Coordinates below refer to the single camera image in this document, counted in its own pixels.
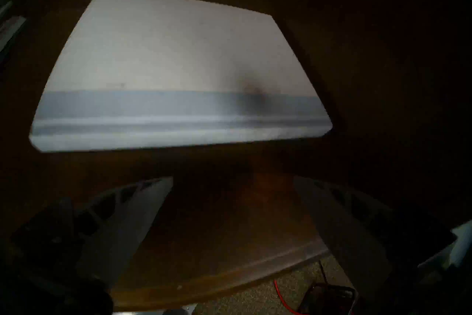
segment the red cable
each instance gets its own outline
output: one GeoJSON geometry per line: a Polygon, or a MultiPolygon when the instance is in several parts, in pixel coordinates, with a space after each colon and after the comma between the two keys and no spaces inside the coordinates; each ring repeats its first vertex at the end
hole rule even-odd
{"type": "Polygon", "coordinates": [[[282,301],[282,305],[285,306],[285,308],[290,311],[292,314],[295,314],[295,315],[306,315],[306,314],[302,314],[302,313],[298,313],[296,312],[294,309],[292,309],[289,305],[287,305],[287,302],[285,302],[284,298],[282,297],[282,295],[280,294],[280,291],[278,290],[278,286],[277,286],[277,281],[274,280],[274,285],[275,285],[275,291],[277,291],[277,294],[278,294],[278,298],[280,298],[280,300],[282,301]]]}

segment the floor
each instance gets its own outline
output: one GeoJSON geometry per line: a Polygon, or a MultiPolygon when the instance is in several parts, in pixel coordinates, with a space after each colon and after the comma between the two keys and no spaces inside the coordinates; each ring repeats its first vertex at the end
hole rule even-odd
{"type": "MultiPolygon", "coordinates": [[[[353,287],[336,259],[331,255],[321,260],[329,284],[353,287]]],[[[284,300],[293,309],[297,309],[303,296],[313,282],[323,282],[318,263],[309,264],[277,278],[277,284],[284,300]]],[[[194,315],[209,314],[290,314],[286,310],[274,289],[272,280],[256,287],[238,292],[232,296],[198,304],[194,315]]]]}

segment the white board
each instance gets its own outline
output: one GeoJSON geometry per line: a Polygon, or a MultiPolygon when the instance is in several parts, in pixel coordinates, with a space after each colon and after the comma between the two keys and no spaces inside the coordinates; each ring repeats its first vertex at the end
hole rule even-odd
{"type": "Polygon", "coordinates": [[[271,16],[197,0],[92,0],[44,89],[41,151],[318,136],[331,121],[271,16]]]}

